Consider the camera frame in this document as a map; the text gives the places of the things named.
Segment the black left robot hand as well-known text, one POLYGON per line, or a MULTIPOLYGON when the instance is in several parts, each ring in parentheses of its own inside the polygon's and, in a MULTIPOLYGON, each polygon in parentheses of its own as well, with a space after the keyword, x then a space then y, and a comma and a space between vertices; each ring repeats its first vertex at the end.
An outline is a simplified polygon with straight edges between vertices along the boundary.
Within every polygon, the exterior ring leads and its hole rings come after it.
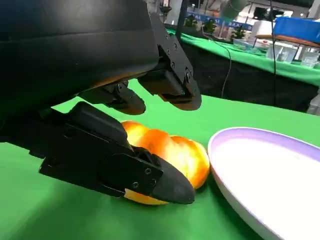
POLYGON ((0 3, 0 140, 43 160, 42 175, 114 197, 126 190, 191 204, 174 166, 129 144, 96 108, 145 112, 138 82, 178 109, 201 93, 176 35, 143 0, 3 0, 0 3))

